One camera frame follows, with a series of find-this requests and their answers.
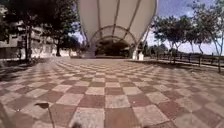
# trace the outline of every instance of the curved canopy structure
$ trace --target curved canopy structure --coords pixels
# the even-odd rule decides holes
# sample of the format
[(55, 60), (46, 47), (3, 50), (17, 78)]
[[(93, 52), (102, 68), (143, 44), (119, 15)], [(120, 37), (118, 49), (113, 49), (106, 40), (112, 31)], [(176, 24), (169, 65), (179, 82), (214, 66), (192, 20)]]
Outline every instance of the curved canopy structure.
[(157, 0), (79, 0), (78, 10), (87, 41), (138, 44), (154, 14)]

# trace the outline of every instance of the blue sky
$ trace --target blue sky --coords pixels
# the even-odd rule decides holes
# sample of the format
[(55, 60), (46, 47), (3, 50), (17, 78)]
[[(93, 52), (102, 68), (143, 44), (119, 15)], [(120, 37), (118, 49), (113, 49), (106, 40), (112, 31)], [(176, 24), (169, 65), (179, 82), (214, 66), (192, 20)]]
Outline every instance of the blue sky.
[[(214, 4), (215, 0), (200, 0), (201, 3), (205, 3), (206, 5), (212, 5)], [(189, 4), (191, 4), (193, 0), (159, 0), (158, 3), (158, 10), (157, 15), (158, 16), (182, 16), (182, 15), (188, 15), (191, 16), (193, 14), (192, 9), (188, 7)], [(154, 35), (150, 33), (148, 35), (147, 41), (149, 45), (155, 45), (157, 42), (154, 41)], [(216, 53), (216, 49), (214, 44), (211, 45), (202, 45), (202, 49), (204, 53), (206, 54), (212, 54)], [(186, 43), (180, 46), (180, 51), (183, 52), (192, 52), (191, 46)], [(197, 45), (194, 45), (194, 51), (200, 52)]]

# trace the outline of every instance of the railing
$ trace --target railing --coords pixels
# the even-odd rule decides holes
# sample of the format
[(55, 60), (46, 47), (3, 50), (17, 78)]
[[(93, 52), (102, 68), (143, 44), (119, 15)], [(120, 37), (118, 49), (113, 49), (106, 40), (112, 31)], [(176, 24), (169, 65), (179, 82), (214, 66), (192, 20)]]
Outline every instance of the railing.
[[(150, 58), (159, 60), (169, 60), (170, 62), (185, 62), (199, 65), (218, 66), (219, 56), (200, 54), (154, 54)], [(220, 57), (221, 67), (224, 67), (224, 56)]]

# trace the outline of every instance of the apartment building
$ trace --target apartment building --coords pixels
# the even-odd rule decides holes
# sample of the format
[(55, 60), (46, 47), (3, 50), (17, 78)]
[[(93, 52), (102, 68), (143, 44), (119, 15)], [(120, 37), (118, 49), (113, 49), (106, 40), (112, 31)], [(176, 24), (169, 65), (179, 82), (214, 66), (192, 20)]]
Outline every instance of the apartment building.
[[(6, 9), (0, 5), (0, 13), (4, 14)], [(32, 28), (31, 32), (31, 50), (32, 57), (51, 56), (54, 48), (53, 39), (42, 36), (41, 27)], [(14, 59), (19, 57), (25, 58), (25, 41), (24, 35), (10, 35), (6, 41), (0, 41), (0, 59)]]

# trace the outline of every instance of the checkered pavement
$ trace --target checkered pavement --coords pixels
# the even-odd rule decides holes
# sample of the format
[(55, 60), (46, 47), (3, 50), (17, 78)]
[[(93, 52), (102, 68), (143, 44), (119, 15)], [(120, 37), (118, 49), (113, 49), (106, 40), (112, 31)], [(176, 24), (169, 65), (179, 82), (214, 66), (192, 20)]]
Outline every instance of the checkered pavement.
[(224, 128), (224, 77), (128, 62), (60, 59), (11, 73), (0, 101), (17, 128)]

